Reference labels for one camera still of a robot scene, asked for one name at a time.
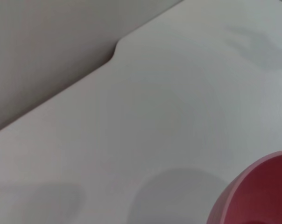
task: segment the white table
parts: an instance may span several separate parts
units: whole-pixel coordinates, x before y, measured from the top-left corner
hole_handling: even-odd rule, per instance
[[[186,0],[0,131],[0,224],[204,224],[282,150],[282,2]]]

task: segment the pink bowl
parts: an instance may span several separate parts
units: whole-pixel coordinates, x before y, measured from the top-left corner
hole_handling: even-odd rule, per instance
[[[282,224],[282,151],[259,159],[235,178],[207,224]]]

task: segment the pink object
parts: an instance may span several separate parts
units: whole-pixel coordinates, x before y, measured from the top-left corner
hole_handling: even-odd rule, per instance
[[[235,178],[207,224],[282,224],[282,151],[259,159]]]

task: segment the gray wall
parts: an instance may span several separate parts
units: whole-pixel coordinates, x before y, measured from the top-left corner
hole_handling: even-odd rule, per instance
[[[87,75],[179,0],[0,0],[0,128]]]

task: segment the bowl rim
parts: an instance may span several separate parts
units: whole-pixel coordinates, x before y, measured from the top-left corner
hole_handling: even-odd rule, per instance
[[[271,154],[268,154],[266,156],[261,157],[259,160],[257,160],[256,162],[252,163],[249,167],[247,167],[243,172],[241,172],[241,174],[236,177],[237,180],[235,181],[235,183],[233,184],[233,187],[231,189],[231,191],[229,192],[229,195],[226,199],[225,205],[223,207],[222,210],[222,214],[221,214],[221,218],[220,218],[220,223],[219,224],[224,224],[225,218],[226,218],[226,214],[228,211],[228,207],[230,205],[230,202],[234,196],[234,193],[236,192],[236,190],[238,189],[238,187],[240,186],[240,184],[243,182],[243,180],[255,169],[257,168],[259,165],[261,165],[262,163],[271,160],[275,157],[281,156],[282,155],[282,151],[278,151],[278,152],[274,152]]]

